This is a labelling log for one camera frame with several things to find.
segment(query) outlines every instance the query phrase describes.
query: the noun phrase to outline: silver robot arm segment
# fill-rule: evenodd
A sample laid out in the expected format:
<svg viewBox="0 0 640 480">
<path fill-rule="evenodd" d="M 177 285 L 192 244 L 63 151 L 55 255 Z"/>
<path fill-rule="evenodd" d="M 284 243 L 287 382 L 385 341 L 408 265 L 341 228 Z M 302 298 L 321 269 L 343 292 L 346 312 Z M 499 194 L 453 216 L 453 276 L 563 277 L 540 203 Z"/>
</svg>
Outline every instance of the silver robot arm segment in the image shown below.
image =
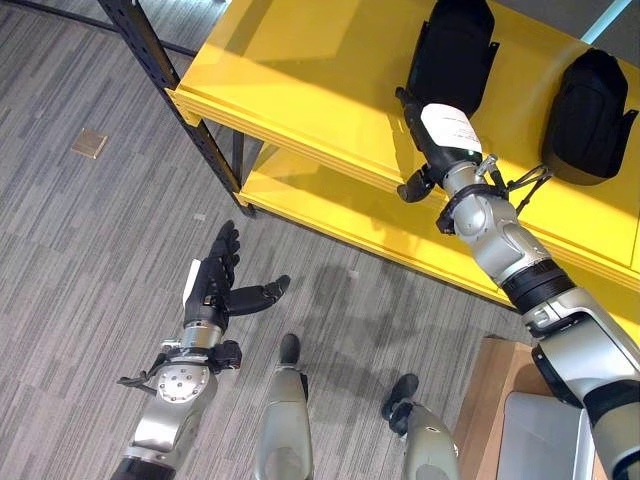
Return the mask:
<svg viewBox="0 0 640 480">
<path fill-rule="evenodd" d="M 112 480 L 171 480 L 185 461 L 202 415 L 216 395 L 215 375 L 240 367 L 242 352 L 222 341 L 229 317 L 264 310 L 284 294 L 289 277 L 267 285 L 231 290 L 239 261 L 238 231 L 227 222 L 209 256 L 194 260 L 184 293 L 182 338 L 162 342 L 161 353 L 149 372 L 123 377 L 118 383 L 153 395 L 144 407 L 133 439 Z M 148 385 L 155 377 L 155 388 Z"/>
<path fill-rule="evenodd" d="M 446 113 L 425 119 L 422 106 L 410 94 L 402 90 L 397 96 L 416 146 L 427 159 L 407 185 L 399 187 L 399 194 L 417 201 L 436 184 L 446 191 L 449 204 L 438 227 L 469 245 L 477 264 L 505 291 L 529 331 L 540 339 L 534 361 L 560 400 L 587 409 L 609 478 L 638 478 L 633 476 L 640 473 L 638 346 L 520 225 L 508 188 L 500 188 L 504 183 L 495 157 L 482 159 L 464 114 L 439 105 L 430 112 Z M 447 138 L 437 131 L 442 125 L 450 127 Z M 460 147 L 469 139 L 478 148 Z M 496 185 L 485 181 L 487 171 Z M 443 228 L 447 221 L 452 228 Z"/>
</svg>

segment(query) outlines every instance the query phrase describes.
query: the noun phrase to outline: shelf board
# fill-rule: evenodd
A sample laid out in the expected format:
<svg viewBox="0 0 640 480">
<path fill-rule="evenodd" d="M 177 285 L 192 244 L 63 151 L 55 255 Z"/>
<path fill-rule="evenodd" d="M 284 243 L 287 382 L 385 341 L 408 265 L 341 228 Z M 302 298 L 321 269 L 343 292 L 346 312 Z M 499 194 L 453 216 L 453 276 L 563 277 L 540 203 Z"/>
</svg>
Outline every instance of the shelf board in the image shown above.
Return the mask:
<svg viewBox="0 0 640 480">
<path fill-rule="evenodd" d="M 433 4 L 234 0 L 170 94 L 188 121 L 210 118 L 393 193 L 424 161 L 393 92 L 406 81 Z M 539 163 L 562 71 L 588 46 L 490 6 L 500 48 L 472 123 L 485 152 L 500 156 L 505 178 L 517 178 Z M 627 104 L 637 106 L 640 71 L 619 63 Z M 525 209 L 523 223 L 556 251 L 624 277 L 640 213 L 639 155 L 635 122 L 617 177 L 592 187 L 553 179 Z M 444 201 L 441 192 L 433 195 Z"/>
<path fill-rule="evenodd" d="M 244 201 L 484 297 L 508 304 L 467 247 L 435 227 L 434 208 L 408 205 L 308 158 L 265 145 L 239 194 Z M 611 277 L 559 260 L 640 341 L 640 295 Z"/>
</svg>

